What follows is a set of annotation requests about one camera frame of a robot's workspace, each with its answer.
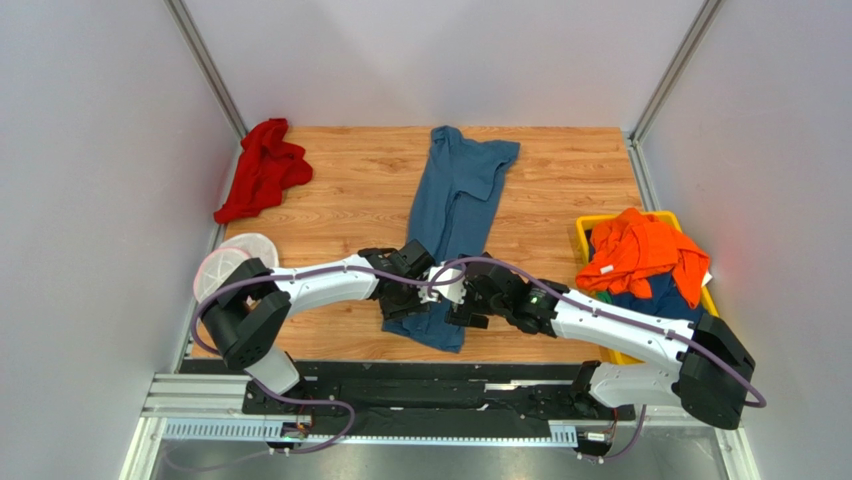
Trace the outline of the teal blue t shirt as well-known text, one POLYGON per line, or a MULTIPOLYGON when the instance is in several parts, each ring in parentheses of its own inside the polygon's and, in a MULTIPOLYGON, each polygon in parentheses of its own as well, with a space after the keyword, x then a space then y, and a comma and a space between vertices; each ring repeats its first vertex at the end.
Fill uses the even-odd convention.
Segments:
POLYGON ((520 150, 514 141, 476 141, 451 126, 433 129, 406 239, 418 241, 438 263, 483 253, 520 150))

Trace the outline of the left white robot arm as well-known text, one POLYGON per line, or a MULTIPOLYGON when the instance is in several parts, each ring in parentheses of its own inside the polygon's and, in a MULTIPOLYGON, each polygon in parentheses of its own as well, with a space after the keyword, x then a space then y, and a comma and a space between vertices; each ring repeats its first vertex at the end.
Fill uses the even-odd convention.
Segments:
POLYGON ((286 320, 347 301, 373 300, 387 320, 427 311, 419 296, 434 258, 417 241, 368 248, 344 259, 292 269, 243 261, 201 302, 196 322, 212 340, 207 350, 231 370, 247 373, 265 394, 289 394, 302 380, 292 358, 276 346, 286 320))

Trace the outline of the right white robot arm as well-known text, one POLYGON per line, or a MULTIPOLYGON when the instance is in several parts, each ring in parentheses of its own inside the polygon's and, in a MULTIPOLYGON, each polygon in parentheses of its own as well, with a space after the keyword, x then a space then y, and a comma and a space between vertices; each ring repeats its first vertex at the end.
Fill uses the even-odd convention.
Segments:
POLYGON ((601 363, 576 380, 606 407, 678 406, 715 428, 735 430, 747 408, 764 408, 752 384, 753 356, 720 317, 698 321, 647 315, 601 302, 570 287, 481 255, 431 269, 423 291, 454 304, 450 322, 499 316, 518 330, 582 340, 635 358, 601 363))

